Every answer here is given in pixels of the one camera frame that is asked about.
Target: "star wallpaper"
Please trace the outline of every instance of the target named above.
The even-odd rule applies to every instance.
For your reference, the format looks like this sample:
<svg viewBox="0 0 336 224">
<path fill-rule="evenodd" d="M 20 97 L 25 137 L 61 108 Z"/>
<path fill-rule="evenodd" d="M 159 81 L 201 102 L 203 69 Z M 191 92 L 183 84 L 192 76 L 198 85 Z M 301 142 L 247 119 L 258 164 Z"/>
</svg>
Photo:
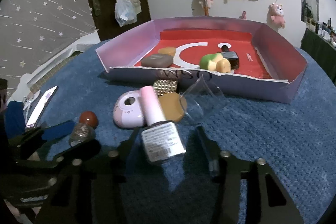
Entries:
<svg viewBox="0 0 336 224">
<path fill-rule="evenodd" d="M 88 0 L 2 0 L 0 3 L 0 77 L 9 98 L 20 77 L 93 32 Z"/>
</svg>

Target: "nail polish bottle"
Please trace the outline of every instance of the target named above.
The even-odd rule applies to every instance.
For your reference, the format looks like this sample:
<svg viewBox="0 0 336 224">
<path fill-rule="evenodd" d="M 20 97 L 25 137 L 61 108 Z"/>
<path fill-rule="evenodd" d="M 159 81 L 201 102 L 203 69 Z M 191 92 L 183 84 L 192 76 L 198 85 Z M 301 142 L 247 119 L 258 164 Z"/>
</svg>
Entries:
<svg viewBox="0 0 336 224">
<path fill-rule="evenodd" d="M 173 121 L 167 121 L 153 86 L 140 89 L 140 104 L 147 127 L 141 131 L 142 144 L 150 164 L 160 164 L 186 152 Z"/>
<path fill-rule="evenodd" d="M 230 52 L 229 48 L 224 45 L 221 47 L 221 54 L 224 58 L 228 59 L 231 64 L 231 69 L 236 70 L 239 68 L 239 57 L 236 52 Z"/>
</svg>

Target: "pink handheld device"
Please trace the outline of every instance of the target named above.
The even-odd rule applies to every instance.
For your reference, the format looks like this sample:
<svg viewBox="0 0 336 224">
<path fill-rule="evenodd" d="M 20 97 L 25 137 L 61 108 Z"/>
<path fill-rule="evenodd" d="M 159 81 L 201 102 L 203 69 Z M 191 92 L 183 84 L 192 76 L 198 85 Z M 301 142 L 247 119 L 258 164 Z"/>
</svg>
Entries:
<svg viewBox="0 0 336 224">
<path fill-rule="evenodd" d="M 144 86 L 140 89 L 142 113 L 147 122 L 147 126 L 151 126 L 156 122 L 166 121 L 163 114 L 158 96 L 151 85 Z"/>
<path fill-rule="evenodd" d="M 121 128 L 135 128 L 145 125 L 138 90 L 126 92 L 119 97 L 113 109 L 113 120 Z"/>
</svg>

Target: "green plush toy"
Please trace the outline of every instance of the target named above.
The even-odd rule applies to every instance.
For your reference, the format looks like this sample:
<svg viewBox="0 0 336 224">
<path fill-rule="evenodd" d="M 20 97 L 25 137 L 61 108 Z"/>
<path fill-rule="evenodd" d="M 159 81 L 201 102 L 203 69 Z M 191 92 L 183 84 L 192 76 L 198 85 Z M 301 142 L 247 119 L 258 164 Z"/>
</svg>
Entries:
<svg viewBox="0 0 336 224">
<path fill-rule="evenodd" d="M 199 68 L 209 71 L 218 71 L 220 73 L 228 73 L 231 71 L 229 60 L 224 58 L 221 53 L 203 56 L 199 62 Z"/>
</svg>

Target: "blue towel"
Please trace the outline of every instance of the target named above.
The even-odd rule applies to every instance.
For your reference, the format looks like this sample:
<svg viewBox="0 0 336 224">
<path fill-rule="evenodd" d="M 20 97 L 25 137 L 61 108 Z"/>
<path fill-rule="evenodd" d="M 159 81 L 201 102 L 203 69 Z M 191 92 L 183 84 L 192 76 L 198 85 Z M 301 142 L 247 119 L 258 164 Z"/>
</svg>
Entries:
<svg viewBox="0 0 336 224">
<path fill-rule="evenodd" d="M 101 77 L 103 66 L 95 52 L 98 44 L 65 65 L 41 88 L 59 86 L 41 122 L 52 126 L 78 121 L 86 110 L 98 119 L 96 138 L 102 153 L 131 135 L 113 123 L 113 107 L 125 92 L 140 85 L 114 83 Z M 315 224 L 336 194 L 336 88 L 304 51 L 308 61 L 301 86 L 291 104 L 228 96 L 225 108 L 203 123 L 206 134 L 221 149 L 243 160 L 263 157 L 288 191 L 306 224 Z M 121 185 L 127 220 L 132 223 L 210 223 L 218 185 L 212 183 L 193 127 L 178 124 L 186 144 L 184 157 L 152 167 L 140 153 L 134 174 Z M 48 155 L 69 148 L 68 136 L 54 144 Z M 242 203 L 246 197 L 243 181 Z M 241 222 L 244 221 L 241 210 Z"/>
</svg>

